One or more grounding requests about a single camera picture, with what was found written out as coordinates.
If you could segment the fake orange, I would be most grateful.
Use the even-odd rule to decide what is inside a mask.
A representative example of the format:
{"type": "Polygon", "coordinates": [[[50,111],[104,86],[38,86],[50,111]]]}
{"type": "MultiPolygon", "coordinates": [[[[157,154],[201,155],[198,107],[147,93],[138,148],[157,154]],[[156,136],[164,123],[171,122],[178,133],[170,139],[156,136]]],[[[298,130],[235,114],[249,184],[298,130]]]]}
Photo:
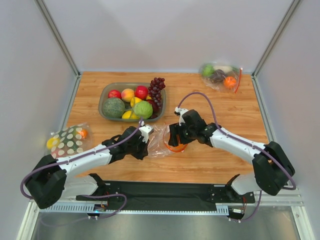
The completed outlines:
{"type": "Polygon", "coordinates": [[[180,137],[177,136],[178,146],[176,147],[177,152],[183,152],[185,148],[188,146],[188,144],[182,144],[180,137]]]}

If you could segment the clear zip bag orange seal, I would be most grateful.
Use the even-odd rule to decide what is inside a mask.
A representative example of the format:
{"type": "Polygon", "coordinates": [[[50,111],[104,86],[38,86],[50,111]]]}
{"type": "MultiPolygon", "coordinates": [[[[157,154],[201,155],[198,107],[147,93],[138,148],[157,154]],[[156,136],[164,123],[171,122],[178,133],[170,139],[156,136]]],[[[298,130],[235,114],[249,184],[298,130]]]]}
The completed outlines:
{"type": "Polygon", "coordinates": [[[155,124],[153,133],[149,137],[147,147],[148,157],[163,158],[175,153],[181,153],[187,148],[187,144],[179,144],[178,146],[169,145],[170,128],[168,124],[155,124]]]}

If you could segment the fake green cabbage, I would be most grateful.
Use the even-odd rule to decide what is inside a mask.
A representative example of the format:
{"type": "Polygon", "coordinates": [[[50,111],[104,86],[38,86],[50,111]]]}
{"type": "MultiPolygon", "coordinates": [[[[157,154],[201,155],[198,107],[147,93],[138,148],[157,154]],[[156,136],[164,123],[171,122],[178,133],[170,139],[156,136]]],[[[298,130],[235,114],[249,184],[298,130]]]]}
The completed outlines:
{"type": "Polygon", "coordinates": [[[133,106],[133,112],[140,118],[148,119],[153,114],[153,107],[149,102],[143,100],[133,106]]]}

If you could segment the fake purple grapes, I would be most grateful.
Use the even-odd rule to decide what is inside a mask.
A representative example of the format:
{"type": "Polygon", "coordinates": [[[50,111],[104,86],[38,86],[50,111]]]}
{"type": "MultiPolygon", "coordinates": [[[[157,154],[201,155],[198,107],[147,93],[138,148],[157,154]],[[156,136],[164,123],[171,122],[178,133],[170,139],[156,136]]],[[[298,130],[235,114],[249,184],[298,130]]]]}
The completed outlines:
{"type": "Polygon", "coordinates": [[[162,108],[165,100],[165,78],[155,77],[149,84],[148,94],[158,108],[162,108]]]}

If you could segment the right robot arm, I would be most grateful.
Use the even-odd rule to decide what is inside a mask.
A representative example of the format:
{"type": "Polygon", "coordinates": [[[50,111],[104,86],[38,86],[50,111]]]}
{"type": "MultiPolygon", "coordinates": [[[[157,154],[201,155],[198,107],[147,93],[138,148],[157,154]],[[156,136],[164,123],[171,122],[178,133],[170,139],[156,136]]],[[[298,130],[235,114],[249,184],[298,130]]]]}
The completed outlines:
{"type": "Polygon", "coordinates": [[[225,150],[252,164],[252,173],[235,175],[227,183],[238,195],[263,191],[275,196],[295,174],[295,169],[278,143],[250,141],[214,122],[207,124],[194,109],[177,107],[174,113],[179,121],[169,126],[169,146],[177,147],[198,141],[200,144],[225,150]]]}

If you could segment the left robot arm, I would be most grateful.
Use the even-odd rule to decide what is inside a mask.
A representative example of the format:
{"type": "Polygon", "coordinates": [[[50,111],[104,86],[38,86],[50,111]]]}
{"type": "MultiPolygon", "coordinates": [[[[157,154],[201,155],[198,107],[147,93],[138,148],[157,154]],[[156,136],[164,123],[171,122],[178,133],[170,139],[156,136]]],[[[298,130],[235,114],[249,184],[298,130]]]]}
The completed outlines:
{"type": "Polygon", "coordinates": [[[130,126],[123,134],[107,139],[90,150],[59,158],[46,155],[26,178],[24,185],[40,209],[49,208],[61,198],[106,199],[110,191],[96,173],[85,177],[78,175],[122,160],[127,155],[142,160],[148,155],[152,132],[150,125],[130,126]]]}

